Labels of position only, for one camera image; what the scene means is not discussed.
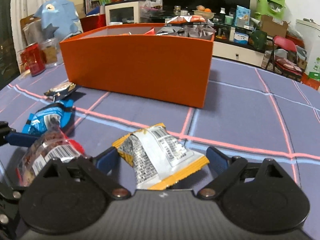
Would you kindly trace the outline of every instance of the orange box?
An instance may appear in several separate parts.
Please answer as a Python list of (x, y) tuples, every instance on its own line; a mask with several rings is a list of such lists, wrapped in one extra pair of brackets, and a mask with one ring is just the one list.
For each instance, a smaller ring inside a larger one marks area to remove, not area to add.
[(312, 87), (315, 90), (318, 90), (319, 86), (320, 86), (319, 81), (308, 77), (307, 74), (305, 74), (305, 73), (302, 74), (301, 83), (303, 83), (309, 87)]
[(214, 37), (143, 35), (162, 26), (106, 26), (62, 41), (69, 80), (87, 88), (203, 107)]

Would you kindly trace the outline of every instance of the checkered tablecloth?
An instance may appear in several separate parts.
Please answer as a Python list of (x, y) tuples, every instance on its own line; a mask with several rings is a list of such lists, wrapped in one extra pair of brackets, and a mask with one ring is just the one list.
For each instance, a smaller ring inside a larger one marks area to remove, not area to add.
[[(0, 91), (0, 120), (21, 131), (29, 114), (48, 104), (43, 93), (66, 79), (62, 65), (14, 80)], [(255, 67), (213, 58), (203, 109), (87, 88), (72, 97), (75, 118), (68, 135), (92, 156), (129, 132), (163, 122), (187, 147), (203, 153), (213, 145), (252, 162), (276, 159), (308, 196), (311, 212), (304, 229), (320, 240), (319, 92)], [(16, 183), (14, 168), (24, 152), (1, 147), (2, 172), (7, 174), (3, 179), (8, 183)], [(118, 179), (134, 191), (134, 173), (124, 161)], [(186, 187), (197, 191), (210, 180), (205, 167), (188, 177)]]

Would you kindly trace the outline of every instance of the bowl of fruit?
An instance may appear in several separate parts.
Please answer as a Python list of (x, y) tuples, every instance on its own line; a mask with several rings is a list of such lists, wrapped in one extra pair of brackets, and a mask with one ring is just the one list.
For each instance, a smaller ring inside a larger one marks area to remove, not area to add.
[(193, 13), (195, 15), (201, 15), (207, 19), (212, 19), (214, 17), (214, 13), (211, 12), (209, 8), (206, 8), (202, 5), (197, 6), (197, 10), (194, 10)]

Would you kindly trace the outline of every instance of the blue package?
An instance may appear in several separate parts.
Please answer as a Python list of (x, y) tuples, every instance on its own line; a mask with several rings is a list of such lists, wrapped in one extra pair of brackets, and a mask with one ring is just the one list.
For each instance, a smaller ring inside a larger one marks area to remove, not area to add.
[(244, 25), (248, 26), (250, 24), (250, 9), (237, 5), (235, 25), (238, 18), (242, 18), (245, 21)]
[(73, 100), (57, 101), (30, 114), (22, 133), (42, 135), (49, 127), (59, 126), (64, 128), (71, 119)]
[(234, 42), (240, 44), (247, 44), (249, 39), (249, 35), (243, 33), (235, 33)]

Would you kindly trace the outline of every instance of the folding chair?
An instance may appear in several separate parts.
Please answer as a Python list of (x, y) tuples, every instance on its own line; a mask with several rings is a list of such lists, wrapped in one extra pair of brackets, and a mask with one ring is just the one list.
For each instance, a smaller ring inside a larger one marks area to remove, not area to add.
[[(275, 46), (280, 47), (281, 49), (284, 49), (286, 51), (293, 52), (295, 54), (294, 62), (289, 61), (287, 58), (275, 56)], [(271, 52), (266, 69), (268, 68), (268, 65), (272, 63), (273, 72), (275, 72), (275, 68), (277, 68), (279, 71), (281, 71), (283, 76), (293, 76), (295, 80), (301, 79), (304, 70), (297, 65), (297, 48), (293, 41), (290, 41), (281, 36), (275, 36), (272, 40), (272, 47), (273, 50)]]

